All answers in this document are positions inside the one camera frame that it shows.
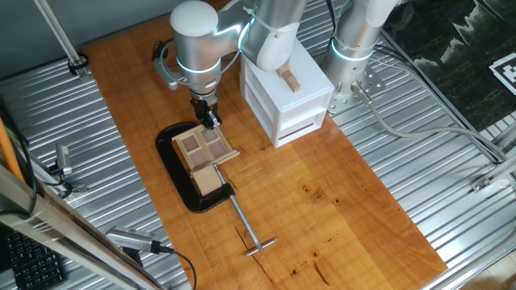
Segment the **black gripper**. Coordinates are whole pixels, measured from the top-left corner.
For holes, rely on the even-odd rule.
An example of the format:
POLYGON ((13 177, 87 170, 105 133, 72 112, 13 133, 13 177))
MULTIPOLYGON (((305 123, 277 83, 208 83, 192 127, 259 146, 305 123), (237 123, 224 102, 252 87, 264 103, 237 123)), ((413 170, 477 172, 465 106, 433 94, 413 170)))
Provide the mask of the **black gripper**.
POLYGON ((213 130, 223 124, 222 119, 218 116, 218 103, 216 101, 208 102, 192 98, 190 103, 194 108, 196 117, 199 118, 204 127, 213 130))

